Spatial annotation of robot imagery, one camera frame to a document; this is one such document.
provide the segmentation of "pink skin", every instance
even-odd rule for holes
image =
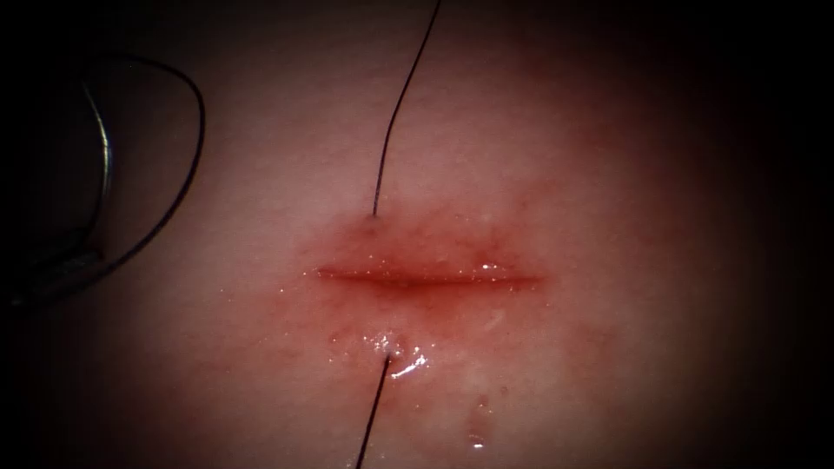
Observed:
[[[469,298],[438,327],[415,319],[425,305],[398,303],[395,321],[348,301],[350,286],[327,302],[299,281],[370,210],[429,12],[172,17],[212,34],[141,44],[201,86],[204,159],[147,249],[15,342],[43,370],[60,360],[33,372],[60,396],[33,419],[84,430],[42,430],[69,441],[56,451],[346,467],[386,333],[431,366],[388,380],[366,467],[657,466],[728,450],[712,435],[758,409],[752,383],[762,397],[776,382],[749,367],[778,338],[756,316],[767,220],[738,163],[757,149],[690,97],[694,81],[599,31],[444,7],[389,147],[383,212],[496,217],[541,268],[522,274],[544,272],[535,297]],[[166,76],[113,70],[99,96],[118,166],[99,239],[119,253],[178,189],[195,110]]]

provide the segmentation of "skin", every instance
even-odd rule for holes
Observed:
[[[316,227],[370,210],[381,138],[430,8],[171,11],[149,35],[114,29],[116,44],[198,83],[206,144],[187,200],[148,248],[10,338],[21,439],[49,449],[37,457],[355,463],[378,351],[355,336],[329,345],[326,318],[298,327],[308,297],[281,302],[276,291]],[[553,313],[507,327],[517,340],[440,343],[435,366],[389,383],[365,467],[784,457],[763,447],[774,437],[759,423],[786,422],[801,332],[783,309],[798,295],[798,241],[762,164],[781,135],[762,138],[773,122],[709,64],[667,67],[660,57],[685,55],[550,13],[442,7],[398,116],[381,206],[513,211],[534,190],[535,228],[519,235],[558,276]],[[179,189],[196,111],[180,83],[152,70],[112,67],[92,85],[117,161],[95,238],[112,256]],[[74,159],[25,182],[39,216],[21,238],[74,226],[94,194],[96,136],[73,119],[83,102],[69,85],[62,96],[49,146]],[[420,332],[421,343],[437,339]]]

